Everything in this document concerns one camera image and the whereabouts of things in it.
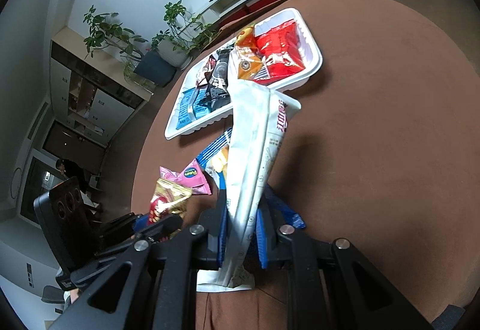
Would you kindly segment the person's left hand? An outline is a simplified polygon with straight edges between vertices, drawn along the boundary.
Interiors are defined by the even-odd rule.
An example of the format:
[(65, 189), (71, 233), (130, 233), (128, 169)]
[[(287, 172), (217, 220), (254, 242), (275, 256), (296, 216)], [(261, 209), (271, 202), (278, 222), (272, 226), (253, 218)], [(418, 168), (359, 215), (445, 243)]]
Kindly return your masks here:
[(73, 289), (69, 293), (70, 293), (69, 297), (70, 297), (71, 303), (74, 303), (74, 301), (77, 300), (81, 295), (81, 292), (78, 289)]

